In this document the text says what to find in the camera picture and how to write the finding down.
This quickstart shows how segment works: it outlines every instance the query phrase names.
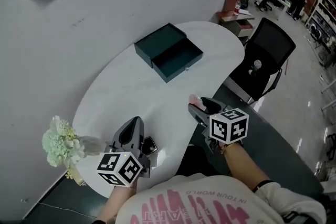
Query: cable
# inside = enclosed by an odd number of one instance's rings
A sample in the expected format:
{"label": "cable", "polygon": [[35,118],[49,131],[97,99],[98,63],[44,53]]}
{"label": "cable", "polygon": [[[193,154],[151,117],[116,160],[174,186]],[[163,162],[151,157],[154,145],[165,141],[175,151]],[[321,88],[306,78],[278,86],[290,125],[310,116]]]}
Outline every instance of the cable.
{"label": "cable", "polygon": [[94,216],[85,215],[85,214],[80,213],[80,212],[77,212],[77,211],[75,211],[75,210],[71,210],[71,209],[66,209],[66,208],[61,208],[61,207],[57,207],[57,206],[48,205],[48,204],[45,204],[45,203],[43,203],[43,202],[38,202],[38,204],[40,204],[40,205],[46,205],[46,206],[50,206],[50,207],[57,208],[57,209],[61,209],[61,210],[65,210],[65,211],[71,211],[71,212],[74,212],[74,213],[77,213],[77,214],[80,214],[80,215],[82,215],[82,216],[86,216],[86,217],[89,217],[89,218],[97,218],[97,217],[94,217]]}

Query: shirt sleeve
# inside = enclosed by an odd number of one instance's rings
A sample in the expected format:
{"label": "shirt sleeve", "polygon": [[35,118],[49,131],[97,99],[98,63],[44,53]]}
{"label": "shirt sleeve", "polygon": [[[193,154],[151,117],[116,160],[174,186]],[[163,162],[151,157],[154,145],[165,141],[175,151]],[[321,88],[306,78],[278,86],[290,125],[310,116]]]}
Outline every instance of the shirt sleeve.
{"label": "shirt sleeve", "polygon": [[319,202],[286,188],[281,188],[278,183],[267,183],[261,186],[255,194],[282,217],[296,212],[308,215],[318,224],[325,224],[327,220],[325,209]]}

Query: black wristband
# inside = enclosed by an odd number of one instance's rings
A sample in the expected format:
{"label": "black wristband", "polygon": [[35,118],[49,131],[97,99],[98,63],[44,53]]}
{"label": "black wristband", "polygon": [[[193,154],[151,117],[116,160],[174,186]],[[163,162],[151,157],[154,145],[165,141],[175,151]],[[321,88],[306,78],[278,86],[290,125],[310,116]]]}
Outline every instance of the black wristband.
{"label": "black wristband", "polygon": [[258,189],[260,189],[263,185],[266,185],[267,183],[274,182],[272,180],[264,180],[261,181],[252,191],[255,193]]}
{"label": "black wristband", "polygon": [[101,220],[96,220],[94,223],[92,224],[106,224],[104,221]]}

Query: white t-shirt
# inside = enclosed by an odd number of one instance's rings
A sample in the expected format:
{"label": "white t-shirt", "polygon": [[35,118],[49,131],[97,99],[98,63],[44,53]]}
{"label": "white t-shirt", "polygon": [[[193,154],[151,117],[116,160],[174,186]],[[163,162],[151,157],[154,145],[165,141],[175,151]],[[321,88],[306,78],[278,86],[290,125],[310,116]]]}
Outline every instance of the white t-shirt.
{"label": "white t-shirt", "polygon": [[307,214],[325,224],[326,213],[315,200],[272,182],[255,193],[228,176],[175,176],[131,197],[116,224],[153,223],[284,223],[290,212]]}

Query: white oval table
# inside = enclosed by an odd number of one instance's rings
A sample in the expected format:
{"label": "white oval table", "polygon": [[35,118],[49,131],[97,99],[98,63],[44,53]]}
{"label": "white oval table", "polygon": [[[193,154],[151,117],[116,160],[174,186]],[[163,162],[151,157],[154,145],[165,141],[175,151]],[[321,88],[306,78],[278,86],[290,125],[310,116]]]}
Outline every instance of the white oval table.
{"label": "white oval table", "polygon": [[[239,39],[220,25],[190,22],[176,27],[204,52],[200,61],[165,83],[131,45],[97,76],[73,121],[78,135],[111,142],[127,120],[143,119],[145,136],[151,136],[158,149],[149,155],[151,176],[139,179],[138,190],[168,180],[179,168],[197,125],[187,109],[189,95],[212,97],[244,58]],[[109,197],[113,186],[96,173],[97,166],[98,156],[88,156],[76,167],[93,190]]]}

